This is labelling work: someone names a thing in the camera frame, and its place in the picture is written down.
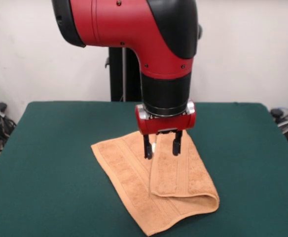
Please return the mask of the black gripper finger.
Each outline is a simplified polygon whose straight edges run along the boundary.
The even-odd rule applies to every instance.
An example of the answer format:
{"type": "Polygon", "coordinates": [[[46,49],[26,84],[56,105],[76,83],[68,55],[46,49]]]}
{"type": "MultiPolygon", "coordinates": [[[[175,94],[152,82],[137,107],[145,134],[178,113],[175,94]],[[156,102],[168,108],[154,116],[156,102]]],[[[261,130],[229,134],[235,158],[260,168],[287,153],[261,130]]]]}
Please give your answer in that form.
{"type": "Polygon", "coordinates": [[[144,158],[152,159],[153,152],[152,152],[152,145],[149,141],[148,135],[143,135],[144,138],[144,158]]]}
{"type": "Polygon", "coordinates": [[[175,133],[175,138],[173,140],[173,155],[178,156],[181,152],[181,138],[183,131],[174,131],[175,133]]]}

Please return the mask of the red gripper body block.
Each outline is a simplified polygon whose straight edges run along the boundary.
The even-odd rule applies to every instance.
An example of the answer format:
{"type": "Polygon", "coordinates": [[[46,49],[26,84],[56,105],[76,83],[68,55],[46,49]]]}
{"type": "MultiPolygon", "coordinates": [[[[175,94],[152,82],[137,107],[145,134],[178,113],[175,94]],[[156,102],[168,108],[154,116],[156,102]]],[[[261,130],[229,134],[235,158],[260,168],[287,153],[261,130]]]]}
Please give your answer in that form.
{"type": "Polygon", "coordinates": [[[143,104],[135,107],[135,114],[138,128],[142,135],[191,129],[196,121],[196,108],[192,100],[188,101],[182,114],[172,117],[156,117],[149,114],[144,109],[143,104]]]}

